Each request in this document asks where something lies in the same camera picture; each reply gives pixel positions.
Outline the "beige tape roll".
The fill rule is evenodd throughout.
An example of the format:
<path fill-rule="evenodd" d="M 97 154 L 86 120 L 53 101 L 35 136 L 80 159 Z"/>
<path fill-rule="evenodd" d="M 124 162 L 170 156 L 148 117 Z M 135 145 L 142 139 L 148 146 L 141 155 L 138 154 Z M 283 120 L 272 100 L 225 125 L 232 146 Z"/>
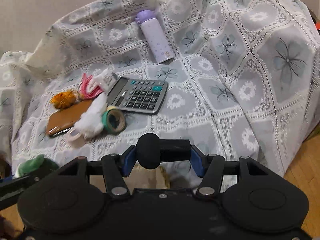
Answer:
<path fill-rule="evenodd" d="M 86 144 L 84 137 L 75 128 L 72 128 L 67 132 L 66 140 L 74 148 L 80 148 Z"/>

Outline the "orange pumpkin pouch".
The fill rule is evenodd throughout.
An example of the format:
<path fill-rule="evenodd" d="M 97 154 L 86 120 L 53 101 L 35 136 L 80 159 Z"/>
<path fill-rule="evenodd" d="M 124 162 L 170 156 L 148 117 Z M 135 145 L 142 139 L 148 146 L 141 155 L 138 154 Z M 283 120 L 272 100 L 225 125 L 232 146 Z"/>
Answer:
<path fill-rule="evenodd" d="M 76 103 L 77 96 L 74 90 L 69 89 L 54 95 L 50 103 L 58 110 L 67 109 Z"/>

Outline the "small white tube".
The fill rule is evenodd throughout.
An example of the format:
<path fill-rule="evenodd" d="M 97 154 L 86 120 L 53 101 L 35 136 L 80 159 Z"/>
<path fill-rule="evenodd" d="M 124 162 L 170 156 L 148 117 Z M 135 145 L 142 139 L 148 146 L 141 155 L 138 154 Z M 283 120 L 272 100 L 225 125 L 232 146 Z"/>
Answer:
<path fill-rule="evenodd" d="M 112 72 L 109 69 L 105 69 L 99 74 L 94 75 L 93 79 L 98 84 L 98 86 L 104 91 L 112 89 L 112 87 L 118 81 L 116 73 Z"/>

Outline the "floral lace cloth cover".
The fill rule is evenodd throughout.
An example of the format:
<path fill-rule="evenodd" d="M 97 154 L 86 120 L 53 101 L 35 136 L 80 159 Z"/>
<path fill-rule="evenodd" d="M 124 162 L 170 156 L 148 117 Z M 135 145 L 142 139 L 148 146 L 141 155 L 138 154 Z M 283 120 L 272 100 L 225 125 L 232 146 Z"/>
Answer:
<path fill-rule="evenodd" d="M 135 21 L 142 10 L 155 13 L 172 59 L 157 64 Z M 125 131 L 78 150 L 46 135 L 50 99 L 105 69 L 167 81 L 160 111 L 126 113 Z M 39 154 L 99 160 L 152 132 L 282 176 L 318 122 L 319 33 L 300 0 L 97 0 L 55 22 L 33 52 L 1 57 L 1 157 L 13 170 Z"/>

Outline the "brown leather wallet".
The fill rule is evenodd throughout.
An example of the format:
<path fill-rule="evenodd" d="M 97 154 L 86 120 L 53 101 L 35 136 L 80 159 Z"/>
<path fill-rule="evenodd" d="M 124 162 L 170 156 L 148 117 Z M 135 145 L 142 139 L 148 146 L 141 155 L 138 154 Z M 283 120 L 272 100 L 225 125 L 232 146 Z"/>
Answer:
<path fill-rule="evenodd" d="M 46 126 L 46 135 L 56 137 L 68 132 L 85 113 L 93 100 L 84 100 L 52 114 Z"/>

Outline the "woven basket with fabric liner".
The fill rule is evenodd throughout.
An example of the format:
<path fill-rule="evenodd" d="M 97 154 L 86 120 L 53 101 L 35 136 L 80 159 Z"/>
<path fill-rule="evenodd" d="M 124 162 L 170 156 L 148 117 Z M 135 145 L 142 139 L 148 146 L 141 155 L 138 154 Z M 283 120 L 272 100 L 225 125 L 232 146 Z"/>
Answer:
<path fill-rule="evenodd" d="M 169 177 L 161 166 L 147 170 L 136 164 L 130 175 L 123 180 L 131 193 L 134 189 L 170 189 Z"/>

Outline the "green tape roll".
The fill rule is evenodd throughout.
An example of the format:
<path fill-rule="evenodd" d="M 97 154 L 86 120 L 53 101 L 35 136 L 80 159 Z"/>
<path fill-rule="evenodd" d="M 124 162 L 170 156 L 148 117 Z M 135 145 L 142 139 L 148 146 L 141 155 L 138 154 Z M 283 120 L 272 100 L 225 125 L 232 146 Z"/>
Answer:
<path fill-rule="evenodd" d="M 119 134 L 126 128 L 126 120 L 122 111 L 113 108 L 102 115 L 102 123 L 108 134 Z"/>

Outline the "white fluffy plush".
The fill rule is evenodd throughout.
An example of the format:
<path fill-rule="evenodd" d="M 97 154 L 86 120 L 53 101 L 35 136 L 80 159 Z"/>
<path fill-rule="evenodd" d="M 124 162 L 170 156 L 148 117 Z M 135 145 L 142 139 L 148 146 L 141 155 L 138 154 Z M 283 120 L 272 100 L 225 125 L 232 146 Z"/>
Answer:
<path fill-rule="evenodd" d="M 107 106 L 107 95 L 101 93 L 92 101 L 88 110 L 80 116 L 80 119 L 74 124 L 74 128 L 85 139 L 97 136 L 104 129 L 102 115 L 106 112 Z"/>

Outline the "pink and white cloth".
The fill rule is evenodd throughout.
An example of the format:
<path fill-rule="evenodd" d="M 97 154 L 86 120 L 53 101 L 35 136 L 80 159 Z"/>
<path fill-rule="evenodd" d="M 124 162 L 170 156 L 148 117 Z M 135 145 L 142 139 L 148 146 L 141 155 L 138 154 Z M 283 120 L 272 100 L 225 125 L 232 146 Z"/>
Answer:
<path fill-rule="evenodd" d="M 93 79 L 93 76 L 87 76 L 86 73 L 82 74 L 81 82 L 78 88 L 78 97 L 80 100 L 92 100 L 99 96 L 103 90 Z"/>

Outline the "black mushroom-shaped stamp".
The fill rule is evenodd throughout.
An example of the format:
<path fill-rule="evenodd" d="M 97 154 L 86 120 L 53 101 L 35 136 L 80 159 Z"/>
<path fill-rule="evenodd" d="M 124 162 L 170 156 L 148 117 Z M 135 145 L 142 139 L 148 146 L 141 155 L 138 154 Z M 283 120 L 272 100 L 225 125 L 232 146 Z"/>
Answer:
<path fill-rule="evenodd" d="M 136 151 L 139 164 L 153 170 L 161 163 L 189 160 L 191 144 L 189 140 L 160 139 L 156 134 L 147 133 L 138 139 Z"/>

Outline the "green frog plush toy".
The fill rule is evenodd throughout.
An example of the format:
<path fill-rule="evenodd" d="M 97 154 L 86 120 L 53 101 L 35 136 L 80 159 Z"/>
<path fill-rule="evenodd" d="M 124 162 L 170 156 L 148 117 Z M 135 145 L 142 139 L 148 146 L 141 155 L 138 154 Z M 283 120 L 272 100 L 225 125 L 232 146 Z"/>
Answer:
<path fill-rule="evenodd" d="M 20 178 L 38 171 L 50 173 L 57 169 L 59 169 L 59 165 L 56 162 L 46 158 L 44 154 L 40 154 L 33 159 L 21 163 L 17 168 L 15 177 Z"/>

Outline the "purple water bottle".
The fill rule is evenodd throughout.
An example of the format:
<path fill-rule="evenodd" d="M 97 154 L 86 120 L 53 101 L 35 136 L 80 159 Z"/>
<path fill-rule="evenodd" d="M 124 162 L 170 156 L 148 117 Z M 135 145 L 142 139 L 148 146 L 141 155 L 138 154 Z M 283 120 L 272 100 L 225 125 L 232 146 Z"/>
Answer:
<path fill-rule="evenodd" d="M 168 61 L 174 57 L 171 46 L 153 11 L 140 11 L 135 21 L 140 26 L 157 64 Z"/>

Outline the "grey desk calculator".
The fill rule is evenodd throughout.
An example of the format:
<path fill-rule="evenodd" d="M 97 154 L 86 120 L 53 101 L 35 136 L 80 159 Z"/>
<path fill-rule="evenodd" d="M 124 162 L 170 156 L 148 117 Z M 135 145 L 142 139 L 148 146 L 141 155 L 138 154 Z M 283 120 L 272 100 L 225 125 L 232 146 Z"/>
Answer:
<path fill-rule="evenodd" d="M 121 77 L 107 95 L 108 104 L 125 112 L 157 114 L 168 89 L 167 81 Z"/>

